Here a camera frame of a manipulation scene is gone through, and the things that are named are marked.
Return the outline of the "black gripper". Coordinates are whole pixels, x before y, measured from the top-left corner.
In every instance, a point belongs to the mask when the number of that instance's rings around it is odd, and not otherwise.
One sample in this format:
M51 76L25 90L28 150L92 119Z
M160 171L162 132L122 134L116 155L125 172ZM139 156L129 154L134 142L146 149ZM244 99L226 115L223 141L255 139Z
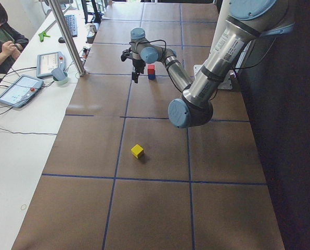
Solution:
M142 59L133 59L133 66L135 71L132 72L132 80L135 83L138 83L138 77L140 75L140 71L144 71L145 62Z

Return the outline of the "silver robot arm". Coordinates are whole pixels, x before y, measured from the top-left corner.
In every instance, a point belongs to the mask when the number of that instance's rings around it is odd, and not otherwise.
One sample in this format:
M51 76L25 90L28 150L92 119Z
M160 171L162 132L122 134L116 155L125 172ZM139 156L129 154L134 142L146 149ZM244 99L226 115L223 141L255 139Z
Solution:
M260 36L289 33L294 26L295 1L229 1L225 29L192 79L176 55L166 46L152 45L142 28L131 30L129 49L121 60L131 59L132 80L138 81L147 64L163 63L173 84L181 92L168 106L170 122L177 128L201 126L213 115L211 96L225 80L246 45Z

